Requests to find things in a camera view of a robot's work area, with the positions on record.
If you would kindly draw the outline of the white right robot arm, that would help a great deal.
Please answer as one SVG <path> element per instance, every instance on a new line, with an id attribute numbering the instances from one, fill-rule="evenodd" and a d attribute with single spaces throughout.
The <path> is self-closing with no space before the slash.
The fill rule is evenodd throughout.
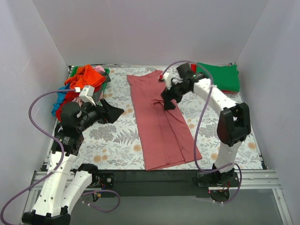
<path id="1" fill-rule="evenodd" d="M 181 61 L 177 67 L 180 80 L 173 82 L 173 77 L 166 70 L 158 80 L 165 83 L 161 93 L 165 110 L 175 109 L 183 95 L 192 92 L 206 100 L 204 108 L 210 106 L 219 116 L 217 135 L 220 140 L 219 153 L 210 170 L 199 168 L 196 182 L 204 187 L 209 184 L 223 186 L 229 183 L 237 167 L 235 158 L 243 141 L 251 133 L 249 107 L 246 103 L 237 103 L 226 96 L 215 84 L 212 74 L 200 63 L 196 65 L 201 72 L 193 72 L 191 61 Z"/>

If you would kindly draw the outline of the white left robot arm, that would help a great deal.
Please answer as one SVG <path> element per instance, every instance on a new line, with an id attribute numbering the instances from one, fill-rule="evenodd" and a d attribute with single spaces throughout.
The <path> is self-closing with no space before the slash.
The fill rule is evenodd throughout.
<path id="1" fill-rule="evenodd" d="M 113 124 L 123 109 L 111 106 L 105 99 L 100 105 L 69 102 L 62 107 L 61 121 L 57 124 L 52 144 L 47 178 L 44 180 L 36 203 L 22 216 L 22 222 L 28 225 L 68 225 L 71 211 L 86 188 L 94 188 L 93 201 L 97 201 L 102 192 L 113 187 L 114 175 L 101 173 L 94 164 L 81 164 L 74 171 L 75 176 L 66 184 L 73 163 L 84 141 L 83 132 L 94 123 Z"/>

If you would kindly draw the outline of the dusty rose t-shirt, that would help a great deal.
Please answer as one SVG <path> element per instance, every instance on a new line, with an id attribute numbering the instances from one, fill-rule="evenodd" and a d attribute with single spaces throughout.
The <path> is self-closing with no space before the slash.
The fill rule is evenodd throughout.
<path id="1" fill-rule="evenodd" d="M 158 81 L 161 73 L 155 70 L 143 76 L 127 76 L 147 171 L 202 158 L 179 107 L 164 109 L 161 92 L 165 84 Z"/>

